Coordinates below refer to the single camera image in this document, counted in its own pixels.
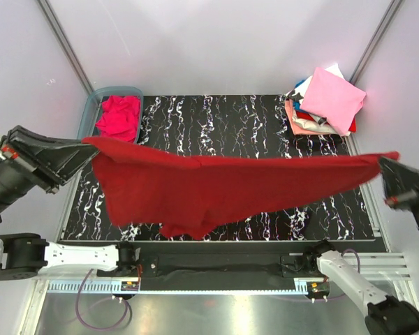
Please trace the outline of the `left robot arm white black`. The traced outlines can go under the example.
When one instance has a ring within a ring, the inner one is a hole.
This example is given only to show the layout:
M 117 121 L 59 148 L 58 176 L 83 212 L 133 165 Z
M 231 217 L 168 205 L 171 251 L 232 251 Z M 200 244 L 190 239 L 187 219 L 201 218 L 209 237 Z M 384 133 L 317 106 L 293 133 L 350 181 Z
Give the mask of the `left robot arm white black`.
M 16 126 L 0 135 L 0 223 L 2 213 L 39 187 L 55 194 L 98 154 L 79 140 L 45 137 Z M 128 242 L 107 246 L 58 244 L 39 234 L 0 235 L 0 281 L 39 274 L 95 269 L 102 277 L 127 277 L 138 270 L 140 249 Z

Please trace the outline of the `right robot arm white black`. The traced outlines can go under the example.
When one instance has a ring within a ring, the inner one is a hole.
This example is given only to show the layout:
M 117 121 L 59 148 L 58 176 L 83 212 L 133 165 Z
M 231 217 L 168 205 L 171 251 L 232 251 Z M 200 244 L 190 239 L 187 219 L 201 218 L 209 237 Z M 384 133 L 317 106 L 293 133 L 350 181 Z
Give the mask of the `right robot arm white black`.
M 419 230 L 419 170 L 390 158 L 380 158 L 385 203 L 392 209 L 410 211 Z M 303 259 L 310 276 L 333 280 L 360 309 L 370 334 L 419 334 L 419 311 L 372 285 L 326 241 L 311 247 Z

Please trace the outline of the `dark red t shirt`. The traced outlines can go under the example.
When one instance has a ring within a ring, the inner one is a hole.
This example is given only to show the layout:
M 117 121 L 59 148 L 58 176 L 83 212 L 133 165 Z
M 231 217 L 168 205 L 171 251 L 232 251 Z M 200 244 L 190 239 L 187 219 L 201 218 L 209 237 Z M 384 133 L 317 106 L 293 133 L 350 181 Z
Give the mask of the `dark red t shirt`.
M 158 224 L 167 238 L 202 239 L 221 225 L 352 190 L 380 173 L 382 159 L 186 157 L 108 137 L 84 143 L 98 150 L 92 167 L 110 222 Z

